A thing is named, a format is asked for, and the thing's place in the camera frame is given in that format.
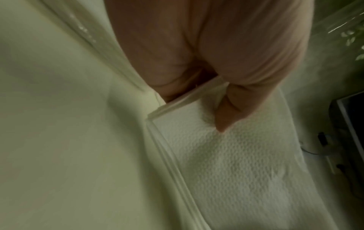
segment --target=finger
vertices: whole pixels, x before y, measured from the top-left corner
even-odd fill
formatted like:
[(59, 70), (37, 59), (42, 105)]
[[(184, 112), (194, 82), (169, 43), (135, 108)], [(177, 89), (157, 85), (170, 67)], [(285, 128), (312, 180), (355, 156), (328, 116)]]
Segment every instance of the finger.
[(243, 87), (230, 84), (215, 112), (216, 129), (224, 132), (237, 121), (251, 115), (269, 95), (272, 88), (273, 86)]

